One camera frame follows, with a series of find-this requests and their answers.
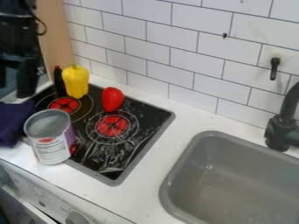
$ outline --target white subway tile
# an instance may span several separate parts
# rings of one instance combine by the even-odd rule
[[[133,73],[146,74],[146,61],[127,54],[107,50],[108,64]]]
[[[198,33],[163,24],[148,23],[148,41],[196,51]]]
[[[66,20],[80,25],[102,29],[101,13],[97,10],[88,10],[77,6],[65,5]]]
[[[122,0],[81,0],[82,6],[122,14]]]
[[[201,6],[202,0],[166,0],[167,2],[177,3],[177,4],[191,4]]]
[[[65,4],[74,4],[74,5],[79,5],[80,6],[80,0],[64,0],[63,2]]]
[[[103,17],[106,31],[137,39],[145,39],[145,21],[107,13],[103,13]]]
[[[234,14],[232,35],[275,46],[299,49],[299,24]]]
[[[298,81],[299,81],[299,77],[292,75],[291,79],[289,81],[289,86],[288,86],[288,90],[287,91],[289,91]]]
[[[74,54],[91,60],[107,63],[104,48],[95,45],[89,45],[76,40],[72,40],[71,44]]]
[[[77,39],[84,42],[87,41],[83,25],[71,23],[68,23],[67,25],[71,39]]]
[[[223,78],[227,81],[284,94],[289,74],[277,73],[276,80],[270,80],[270,70],[227,61]]]
[[[135,38],[126,38],[126,51],[137,57],[168,64],[170,62],[170,48],[156,45]]]
[[[82,58],[80,56],[76,56],[74,55],[74,59],[77,65],[81,66],[81,67],[85,67],[89,73],[91,73],[91,67],[90,67],[90,62],[89,59],[86,58]]]
[[[259,66],[271,68],[270,61],[272,58],[281,59],[281,64],[278,66],[279,71],[299,75],[298,51],[288,50],[271,45],[264,45],[261,51]]]
[[[222,38],[218,35],[200,33],[198,52],[227,60],[236,60],[256,65],[261,44],[234,38]]]
[[[217,98],[201,94],[183,87],[170,85],[170,98],[176,102],[182,102],[194,108],[203,109],[215,113]]]
[[[106,79],[127,84],[127,72],[125,70],[108,66],[96,61],[91,61],[92,73]]]
[[[215,79],[202,74],[195,75],[194,89],[205,94],[243,104],[247,103],[250,91],[250,87]]]
[[[123,0],[123,14],[169,25],[171,4],[158,1]]]
[[[139,88],[144,92],[163,98],[168,96],[168,84],[159,80],[141,76],[136,73],[128,73],[128,84],[133,88]]]
[[[124,52],[124,37],[107,31],[100,31],[93,28],[87,29],[87,42],[93,45],[102,46],[111,50]]]
[[[173,25],[202,32],[229,32],[232,13],[182,4],[173,5]]]
[[[148,61],[148,76],[185,88],[192,88],[193,73]]]
[[[205,0],[203,6],[224,11],[236,11],[267,17],[272,0],[236,1],[236,0]]]
[[[248,105],[278,114],[281,110],[283,99],[283,95],[273,94],[259,89],[253,89],[250,94]],[[299,119],[299,108],[296,110],[295,119]]]
[[[256,108],[250,108],[238,103],[221,99],[219,100],[217,114],[263,129],[266,128],[268,120],[274,115]]]
[[[275,0],[271,11],[272,18],[299,22],[298,0]]]
[[[224,60],[198,53],[171,49],[170,63],[174,67],[180,67],[199,74],[207,74],[220,78]]]

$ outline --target tile backsplash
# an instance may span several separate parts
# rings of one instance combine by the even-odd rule
[[[265,128],[299,81],[297,0],[65,0],[65,7],[77,63],[153,95]],[[273,57],[281,59],[276,80]]]

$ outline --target toy bell pepper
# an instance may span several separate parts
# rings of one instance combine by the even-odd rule
[[[82,66],[72,65],[62,72],[62,79],[66,86],[66,93],[79,99],[88,93],[89,72]]]

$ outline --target stainless steel sink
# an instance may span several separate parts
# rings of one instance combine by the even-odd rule
[[[163,182],[160,200],[185,223],[299,224],[299,159],[203,132]]]

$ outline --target stove top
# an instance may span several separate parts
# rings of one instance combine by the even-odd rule
[[[108,185],[119,185],[174,119],[174,114],[125,98],[115,112],[101,106],[102,88],[89,85],[77,100],[55,86],[31,98],[37,111],[62,109],[71,116],[77,148],[66,164]]]

